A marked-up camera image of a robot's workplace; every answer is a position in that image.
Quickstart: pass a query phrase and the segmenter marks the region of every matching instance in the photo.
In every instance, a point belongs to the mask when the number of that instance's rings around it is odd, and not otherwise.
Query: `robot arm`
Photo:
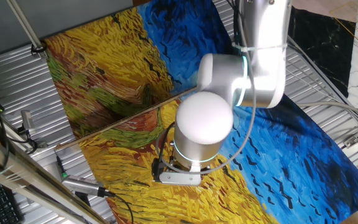
[[[190,172],[198,172],[213,162],[232,128],[233,107],[252,106],[254,94],[249,73],[254,78],[257,107],[272,108],[283,96],[291,0],[237,2],[241,15],[239,30],[243,30],[239,48],[243,55],[205,55],[198,73],[198,92],[189,96],[177,111],[174,162]],[[180,185],[201,182],[201,177],[186,175],[191,174],[168,170],[155,176],[155,180]]]

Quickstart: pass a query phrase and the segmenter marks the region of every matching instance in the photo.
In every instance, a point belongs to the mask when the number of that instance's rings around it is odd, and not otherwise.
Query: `wooden stick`
[[[119,126],[119,125],[121,125],[121,124],[124,124],[125,122],[128,122],[128,121],[130,121],[130,120],[132,120],[132,119],[134,119],[134,118],[136,118],[136,117],[138,117],[138,116],[140,116],[140,115],[146,114],[146,113],[148,113],[148,112],[150,112],[150,111],[152,111],[152,110],[155,110],[155,109],[157,109],[157,108],[159,108],[159,107],[161,107],[161,106],[163,106],[163,105],[166,105],[167,103],[170,103],[170,102],[172,102],[172,101],[178,99],[179,97],[182,97],[182,96],[185,96],[185,95],[187,95],[187,94],[189,94],[189,93],[192,93],[192,92],[195,91],[195,90],[196,90],[196,87],[191,88],[191,89],[189,89],[189,90],[186,90],[186,91],[184,91],[183,93],[180,93],[180,94],[178,94],[178,95],[176,95],[176,96],[173,96],[173,97],[171,97],[171,98],[169,98],[169,99],[167,99],[167,100],[165,100],[165,101],[163,101],[163,102],[161,102],[161,103],[157,103],[156,105],[153,105],[153,106],[151,106],[151,107],[149,107],[149,108],[146,108],[146,109],[144,109],[144,110],[142,110],[142,111],[140,111],[140,112],[138,112],[138,113],[136,113],[136,114],[134,114],[134,115],[132,115],[132,116],[129,116],[129,117],[126,117],[126,118],[121,119],[121,120],[119,120],[119,121],[116,121],[116,122],[114,122],[113,124],[109,124],[109,125],[107,125],[107,126],[101,128],[101,129],[99,129],[99,130],[97,130],[97,131],[94,131],[94,132],[92,132],[92,133],[89,133],[89,134],[87,134],[87,135],[85,135],[85,136],[83,136],[83,137],[81,137],[81,138],[79,138],[79,139],[77,139],[77,140],[72,141],[72,142],[68,142],[68,143],[65,143],[65,144],[57,144],[55,150],[56,150],[56,151],[60,151],[60,150],[62,150],[62,149],[66,149],[66,148],[68,148],[68,147],[70,147],[70,146],[74,146],[75,144],[78,144],[78,143],[80,143],[80,142],[82,142],[82,141],[85,141],[85,140],[87,140],[87,139],[89,139],[89,138],[95,137],[95,136],[97,136],[98,134],[101,134],[101,133],[103,133],[103,132],[105,132],[105,131],[107,131],[107,130],[110,130],[111,128],[115,128],[116,126]]]

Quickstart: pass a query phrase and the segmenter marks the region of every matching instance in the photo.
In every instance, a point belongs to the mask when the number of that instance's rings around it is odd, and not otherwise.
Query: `metal rack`
[[[213,1],[229,35],[233,36],[232,9],[226,0]],[[38,150],[32,158],[45,170],[56,172],[54,147],[58,143],[74,140],[62,102],[53,84],[51,74],[42,55],[31,54],[25,46],[0,55],[0,103],[6,107],[5,118],[14,126],[21,125],[20,110],[30,110],[36,126],[35,140],[43,139],[48,147]],[[287,49],[287,82],[285,94],[295,103],[338,101],[350,104],[335,86],[307,56],[299,50]],[[358,140],[358,116],[332,106],[303,108],[304,111],[343,149],[358,168],[358,142],[346,146],[346,141]],[[67,174],[92,178],[84,155],[78,145],[58,152]],[[41,206],[21,194],[15,198],[24,213],[25,223],[63,223],[66,218],[56,211]],[[104,219],[114,215],[103,198],[89,197],[95,212]]]

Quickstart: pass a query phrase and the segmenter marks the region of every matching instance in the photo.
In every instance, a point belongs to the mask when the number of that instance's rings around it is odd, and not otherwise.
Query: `painting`
[[[48,65],[76,137],[195,85],[204,54],[230,54],[211,1],[162,0],[128,9],[46,40]],[[129,202],[135,223],[340,223],[358,210],[358,170],[294,102],[258,109],[249,142],[229,166],[199,186],[152,181],[157,137],[184,98],[80,143],[98,181]],[[250,108],[212,167],[242,144]],[[168,141],[173,139],[173,131]],[[167,144],[164,156],[172,153]],[[119,223],[127,207],[108,199]]]

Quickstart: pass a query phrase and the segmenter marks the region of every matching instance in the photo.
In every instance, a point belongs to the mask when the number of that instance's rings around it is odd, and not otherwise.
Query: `metal rod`
[[[17,17],[17,20],[20,22],[20,24],[22,24],[22,27],[23,27],[25,33],[29,36],[29,39],[31,40],[34,47],[36,49],[42,48],[40,39],[37,37],[37,34],[35,34],[33,28],[30,25],[30,22],[27,20],[25,14],[23,13],[23,11],[20,8],[17,1],[16,0],[6,0],[6,2],[11,7],[13,13]]]
[[[66,144],[62,144],[62,145],[61,145],[61,144],[58,144],[55,149],[56,149],[56,151],[59,151],[59,150],[68,148],[68,147],[70,147],[70,146],[74,146],[75,144],[78,144],[78,143],[80,143],[80,142],[82,142],[82,141],[85,141],[85,140],[87,140],[87,139],[89,139],[89,138],[95,137],[95,136],[97,136],[98,134],[101,134],[101,133],[103,133],[103,132],[105,132],[105,131],[107,131],[107,130],[110,130],[110,129],[112,129],[112,128],[115,128],[116,126],[119,126],[119,125],[121,125],[121,124],[124,124],[125,122],[128,122],[128,121],[130,121],[130,120],[132,120],[132,119],[134,119],[134,118],[136,118],[136,117],[138,117],[138,116],[140,116],[140,115],[146,114],[146,113],[148,113],[148,112],[150,112],[150,111],[152,111],[152,110],[155,110],[155,109],[157,109],[157,108],[159,108],[159,107],[161,107],[161,106],[163,106],[163,105],[166,105],[167,103],[172,102],[173,100],[176,100],[176,99],[178,99],[178,98],[181,97],[181,96],[185,96],[185,95],[187,95],[187,94],[189,94],[189,93],[192,93],[192,92],[195,91],[195,90],[196,90],[196,87],[193,87],[193,88],[191,88],[191,89],[189,89],[189,90],[186,90],[186,91],[184,91],[183,93],[180,93],[180,94],[178,94],[178,95],[176,95],[176,96],[173,96],[173,97],[171,97],[171,98],[169,98],[169,99],[167,99],[167,100],[165,100],[165,101],[163,101],[163,102],[161,102],[161,103],[157,103],[156,105],[153,105],[153,106],[151,106],[151,107],[149,107],[149,108],[146,108],[146,109],[144,109],[144,110],[142,110],[142,111],[140,111],[140,112],[138,112],[138,113],[136,113],[136,114],[134,114],[134,115],[132,115],[132,116],[126,117],[126,118],[124,118],[124,119],[121,119],[121,120],[119,120],[119,121],[113,123],[113,124],[109,124],[109,125],[107,125],[106,127],[101,128],[101,129],[99,129],[99,130],[97,130],[97,131],[95,131],[95,132],[93,132],[93,133],[87,134],[86,136],[83,136],[82,138],[79,138],[79,139],[77,139],[77,140],[75,140],[75,141],[72,141],[72,142],[69,142],[69,143],[66,143]]]
[[[0,166],[4,162],[5,151],[6,149],[0,145]],[[83,223],[80,218],[75,216],[76,214],[90,223],[106,223],[100,215],[22,151],[15,151],[14,154],[9,153],[6,170],[0,172],[0,184],[21,192],[25,196],[29,196],[30,188],[34,187],[39,192],[56,200],[59,205],[56,206],[56,203],[48,202],[47,198],[43,198],[41,195],[33,196],[30,199],[75,223]]]

